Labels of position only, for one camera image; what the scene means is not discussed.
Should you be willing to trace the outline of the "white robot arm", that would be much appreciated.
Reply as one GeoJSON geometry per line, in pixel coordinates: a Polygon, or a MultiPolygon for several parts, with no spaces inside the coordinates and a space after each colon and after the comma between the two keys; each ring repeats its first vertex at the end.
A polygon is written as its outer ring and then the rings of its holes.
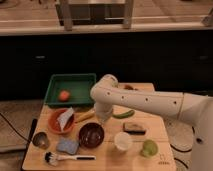
{"type": "Polygon", "coordinates": [[[213,97],[184,92],[126,90],[115,76],[104,75],[90,91],[101,122],[108,120],[113,106],[172,117],[195,128],[189,171],[213,171],[213,97]]]}

